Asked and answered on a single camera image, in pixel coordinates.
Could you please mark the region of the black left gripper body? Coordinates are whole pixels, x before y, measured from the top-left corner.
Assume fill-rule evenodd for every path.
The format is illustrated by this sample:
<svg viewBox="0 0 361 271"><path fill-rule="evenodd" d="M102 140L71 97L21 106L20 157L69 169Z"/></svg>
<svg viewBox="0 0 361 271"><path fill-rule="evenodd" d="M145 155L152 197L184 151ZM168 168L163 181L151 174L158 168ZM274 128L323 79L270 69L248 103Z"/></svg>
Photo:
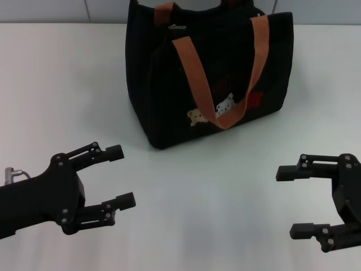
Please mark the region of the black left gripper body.
<svg viewBox="0 0 361 271"><path fill-rule="evenodd" d="M48 221L66 226L84 205L77 170L66 154L54 155L42 174L1 186L1 238Z"/></svg>

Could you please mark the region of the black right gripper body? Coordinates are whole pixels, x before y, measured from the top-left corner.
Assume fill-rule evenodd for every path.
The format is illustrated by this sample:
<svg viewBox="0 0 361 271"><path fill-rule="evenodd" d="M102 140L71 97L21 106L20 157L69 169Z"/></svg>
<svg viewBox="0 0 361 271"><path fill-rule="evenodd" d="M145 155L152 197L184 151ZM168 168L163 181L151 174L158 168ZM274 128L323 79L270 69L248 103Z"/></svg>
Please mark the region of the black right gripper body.
<svg viewBox="0 0 361 271"><path fill-rule="evenodd" d="M344 223L360 224L360 162L352 154L338 157L332 199Z"/></svg>

